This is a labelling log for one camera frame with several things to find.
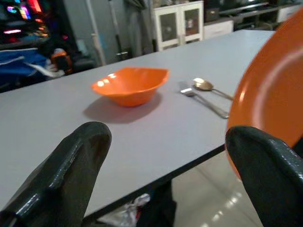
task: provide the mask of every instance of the spoon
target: spoon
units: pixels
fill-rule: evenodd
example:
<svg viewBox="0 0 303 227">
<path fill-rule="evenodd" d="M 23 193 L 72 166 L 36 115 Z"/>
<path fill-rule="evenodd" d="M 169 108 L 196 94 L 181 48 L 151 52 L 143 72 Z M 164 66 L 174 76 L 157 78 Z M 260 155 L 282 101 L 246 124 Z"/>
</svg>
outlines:
<svg viewBox="0 0 303 227">
<path fill-rule="evenodd" d="M 206 80 L 203 80 L 201 78 L 196 78 L 194 79 L 194 87 L 197 89 L 197 90 L 200 90 L 200 91 L 216 91 L 218 93 L 220 93 L 221 95 L 223 95 L 224 97 L 230 99 L 230 100 L 233 100 L 233 97 L 231 97 L 230 95 L 222 92 L 222 91 L 219 91 L 217 89 L 214 88 L 214 86 L 206 81 Z"/>
</svg>

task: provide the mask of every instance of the glass cabinet door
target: glass cabinet door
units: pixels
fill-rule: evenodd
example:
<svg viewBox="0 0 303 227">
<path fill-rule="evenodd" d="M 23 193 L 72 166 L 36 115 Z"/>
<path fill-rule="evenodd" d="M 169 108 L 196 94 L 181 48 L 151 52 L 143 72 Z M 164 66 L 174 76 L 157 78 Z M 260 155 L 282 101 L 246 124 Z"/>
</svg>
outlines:
<svg viewBox="0 0 303 227">
<path fill-rule="evenodd" d="M 200 41 L 203 38 L 203 3 L 192 3 L 180 7 L 182 16 L 182 44 Z"/>
<path fill-rule="evenodd" d="M 180 45 L 178 6 L 169 6 L 155 10 L 158 50 L 162 51 Z"/>
</svg>

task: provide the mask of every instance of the fork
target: fork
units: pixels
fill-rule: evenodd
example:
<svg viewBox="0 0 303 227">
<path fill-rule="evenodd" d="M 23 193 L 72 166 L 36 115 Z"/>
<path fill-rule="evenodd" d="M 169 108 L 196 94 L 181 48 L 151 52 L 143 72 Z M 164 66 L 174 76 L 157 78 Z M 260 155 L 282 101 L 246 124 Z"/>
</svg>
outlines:
<svg viewBox="0 0 303 227">
<path fill-rule="evenodd" d="M 229 116 L 228 112 L 224 111 L 223 109 L 217 107 L 216 105 L 212 104 L 211 102 L 207 101 L 205 98 L 203 98 L 200 94 L 197 94 L 194 92 L 194 90 L 187 85 L 186 82 L 179 82 L 180 86 L 180 92 L 184 94 L 187 97 L 198 97 L 201 99 L 205 106 L 207 106 L 209 109 L 214 111 L 218 116 L 222 117 L 223 119 L 227 119 Z"/>
</svg>

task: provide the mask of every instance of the shiny floor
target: shiny floor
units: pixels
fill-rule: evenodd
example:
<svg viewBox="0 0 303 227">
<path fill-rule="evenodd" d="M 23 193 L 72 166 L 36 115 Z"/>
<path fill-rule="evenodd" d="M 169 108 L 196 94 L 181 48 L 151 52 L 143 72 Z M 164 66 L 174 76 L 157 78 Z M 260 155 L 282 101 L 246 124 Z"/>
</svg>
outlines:
<svg viewBox="0 0 303 227">
<path fill-rule="evenodd" d="M 225 153 L 175 178 L 173 196 L 175 227 L 262 227 Z"/>
</svg>

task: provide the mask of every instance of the white table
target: white table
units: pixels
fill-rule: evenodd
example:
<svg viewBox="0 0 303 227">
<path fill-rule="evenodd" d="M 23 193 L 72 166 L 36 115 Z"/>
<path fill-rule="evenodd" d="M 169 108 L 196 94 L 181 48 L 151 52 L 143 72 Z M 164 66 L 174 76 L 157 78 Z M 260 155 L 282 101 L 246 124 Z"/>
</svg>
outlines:
<svg viewBox="0 0 303 227">
<path fill-rule="evenodd" d="M 65 136 L 87 121 L 104 122 L 113 135 L 87 219 L 222 152 L 226 120 L 180 94 L 178 82 L 201 77 L 233 95 L 271 35 L 239 31 L 1 94 L 0 207 Z M 152 101 L 136 108 L 116 106 L 90 90 L 99 78 L 125 66 L 168 68 L 170 78 Z M 203 95 L 230 107 L 227 99 Z"/>
</svg>

